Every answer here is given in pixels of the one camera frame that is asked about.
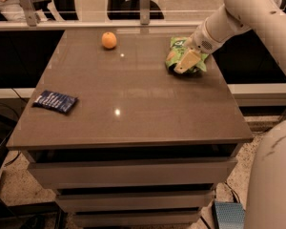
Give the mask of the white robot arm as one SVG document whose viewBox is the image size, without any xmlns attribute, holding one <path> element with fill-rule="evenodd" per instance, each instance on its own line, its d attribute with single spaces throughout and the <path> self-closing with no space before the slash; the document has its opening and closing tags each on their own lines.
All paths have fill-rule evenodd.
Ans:
<svg viewBox="0 0 286 229">
<path fill-rule="evenodd" d="M 224 0 L 187 39 L 186 46 L 212 53 L 231 37 L 252 30 L 286 75 L 286 13 L 280 4 L 281 0 Z M 257 147 L 244 229 L 286 229 L 286 120 Z"/>
</svg>

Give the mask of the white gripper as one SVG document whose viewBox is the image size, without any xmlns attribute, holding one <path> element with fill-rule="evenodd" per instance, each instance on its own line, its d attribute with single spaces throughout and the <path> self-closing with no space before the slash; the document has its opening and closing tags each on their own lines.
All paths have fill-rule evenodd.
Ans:
<svg viewBox="0 0 286 229">
<path fill-rule="evenodd" d="M 215 41 L 210 36 L 206 25 L 207 21 L 204 21 L 185 41 L 184 46 L 189 49 L 185 51 L 174 67 L 176 73 L 184 73 L 196 65 L 201 59 L 201 53 L 199 51 L 211 54 L 222 47 L 220 42 Z"/>
</svg>

